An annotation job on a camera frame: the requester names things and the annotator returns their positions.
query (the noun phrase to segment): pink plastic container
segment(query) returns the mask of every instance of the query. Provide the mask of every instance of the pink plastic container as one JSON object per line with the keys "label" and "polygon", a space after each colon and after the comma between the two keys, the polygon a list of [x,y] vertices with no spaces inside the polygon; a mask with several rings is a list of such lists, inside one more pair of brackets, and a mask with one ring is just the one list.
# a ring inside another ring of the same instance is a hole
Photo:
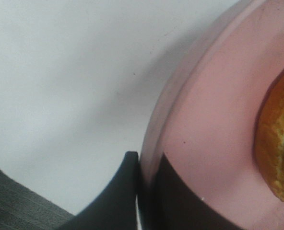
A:
{"label": "pink plastic container", "polygon": [[284,0],[242,0],[187,53],[166,84],[141,154],[145,189],[162,154],[212,209],[248,230],[284,230],[284,203],[254,161],[255,122],[284,70]]}

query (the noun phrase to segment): black object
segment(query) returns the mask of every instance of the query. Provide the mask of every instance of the black object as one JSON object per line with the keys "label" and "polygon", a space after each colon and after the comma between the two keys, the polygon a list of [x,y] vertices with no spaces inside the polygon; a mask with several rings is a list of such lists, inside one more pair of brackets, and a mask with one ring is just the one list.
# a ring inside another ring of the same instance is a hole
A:
{"label": "black object", "polygon": [[127,152],[104,191],[73,217],[0,171],[0,230],[136,230],[137,192],[145,230],[241,230],[202,202],[165,155],[152,189],[144,188],[138,153]]}
{"label": "black object", "polygon": [[138,153],[127,152],[105,190],[58,230],[136,230]]}
{"label": "black object", "polygon": [[143,229],[241,230],[202,202],[181,180],[163,155],[150,192],[140,182]]}
{"label": "black object", "polygon": [[0,170],[0,230],[52,230],[72,218]]}

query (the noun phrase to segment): white surface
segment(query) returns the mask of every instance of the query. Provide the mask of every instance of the white surface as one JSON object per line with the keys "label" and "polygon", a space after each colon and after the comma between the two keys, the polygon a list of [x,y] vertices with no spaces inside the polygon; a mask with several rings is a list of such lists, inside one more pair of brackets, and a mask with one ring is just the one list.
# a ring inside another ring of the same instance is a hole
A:
{"label": "white surface", "polygon": [[0,0],[0,168],[77,214],[203,29],[237,0]]}

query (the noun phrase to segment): dark gray surface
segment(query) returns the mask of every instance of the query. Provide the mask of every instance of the dark gray surface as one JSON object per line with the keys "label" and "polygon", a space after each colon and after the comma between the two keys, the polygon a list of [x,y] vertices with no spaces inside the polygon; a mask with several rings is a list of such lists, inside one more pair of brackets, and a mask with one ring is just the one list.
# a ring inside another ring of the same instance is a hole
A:
{"label": "dark gray surface", "polygon": [[72,217],[0,171],[0,230],[52,230]]}

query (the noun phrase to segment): black plastic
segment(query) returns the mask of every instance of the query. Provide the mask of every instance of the black plastic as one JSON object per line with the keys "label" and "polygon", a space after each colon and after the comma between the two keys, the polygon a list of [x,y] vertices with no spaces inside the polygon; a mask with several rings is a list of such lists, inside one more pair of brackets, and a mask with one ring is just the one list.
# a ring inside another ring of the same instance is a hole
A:
{"label": "black plastic", "polygon": [[137,181],[138,153],[127,152],[98,198],[58,230],[136,230]]}

